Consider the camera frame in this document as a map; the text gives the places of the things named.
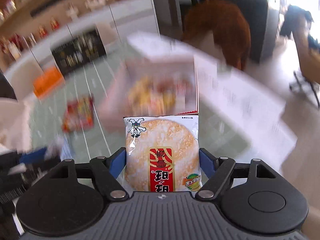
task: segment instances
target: orange box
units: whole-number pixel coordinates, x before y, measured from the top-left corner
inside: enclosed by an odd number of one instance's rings
[[[34,93],[37,98],[41,99],[62,83],[64,83],[64,78],[61,72],[56,66],[50,67],[33,82]]]

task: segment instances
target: black device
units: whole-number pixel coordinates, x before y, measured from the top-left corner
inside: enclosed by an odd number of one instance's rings
[[[85,64],[105,56],[106,50],[98,29],[95,28],[53,49],[52,55],[62,75],[66,76]]]
[[[236,163],[199,150],[209,180],[190,192],[133,192],[116,181],[126,151],[75,164],[64,160],[19,199],[22,240],[306,240],[303,195],[260,159]],[[95,189],[77,178],[92,179]],[[247,182],[231,187],[234,179]]]

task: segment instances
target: red snack package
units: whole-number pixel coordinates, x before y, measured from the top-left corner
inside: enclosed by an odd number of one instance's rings
[[[79,101],[72,101],[67,104],[67,111],[64,114],[62,131],[72,132],[93,127],[93,98],[82,97]]]

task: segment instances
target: brown chair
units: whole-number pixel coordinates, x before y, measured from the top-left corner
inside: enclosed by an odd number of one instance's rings
[[[320,84],[320,54],[316,50],[309,49],[307,22],[304,15],[297,15],[292,34],[296,43],[300,70],[303,78],[302,80],[299,80],[296,72],[294,71],[293,75],[296,82],[291,83],[289,88],[290,90],[296,86],[302,88],[302,82],[308,83],[316,96],[318,108],[320,109],[319,98],[314,87],[314,83]]]

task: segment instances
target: floor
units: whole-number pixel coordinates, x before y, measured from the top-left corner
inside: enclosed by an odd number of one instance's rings
[[[180,39],[182,30],[159,24],[160,33]],[[310,86],[292,92],[289,83],[294,81],[293,71],[299,70],[298,54],[292,40],[279,39],[272,58],[257,64],[248,62],[245,72],[286,100],[282,119],[298,137],[295,149],[283,163],[283,175],[320,209],[320,111]]]

